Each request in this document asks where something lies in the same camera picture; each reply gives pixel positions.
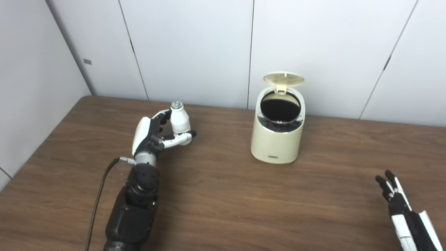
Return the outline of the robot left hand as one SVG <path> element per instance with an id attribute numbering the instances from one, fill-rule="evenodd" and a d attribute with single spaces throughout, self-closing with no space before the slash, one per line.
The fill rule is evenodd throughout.
<path id="1" fill-rule="evenodd" d="M 139 121 L 132 145 L 132 154 L 134 157 L 142 152 L 149 152 L 156 155 L 164 149 L 177 145 L 186 145 L 197 135 L 196 131 L 191 130 L 190 127 L 182 129 L 182 124 L 174 124 L 172 122 L 172 130 L 174 133 L 161 136 L 161 126 L 166 124 L 172 115 L 174 115 L 175 119 L 182 116 L 179 111 L 167 109 L 159 111 L 152 118 L 144 116 Z"/>

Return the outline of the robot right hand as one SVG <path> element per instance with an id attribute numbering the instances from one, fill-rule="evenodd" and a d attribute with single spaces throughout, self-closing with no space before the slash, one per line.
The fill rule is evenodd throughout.
<path id="1" fill-rule="evenodd" d="M 428 213 L 415 212 L 403 187 L 390 170 L 385 177 L 376 175 L 375 180 L 382 189 L 387 202 L 389 217 L 395 229 L 402 251 L 443 251 L 443 246 Z"/>

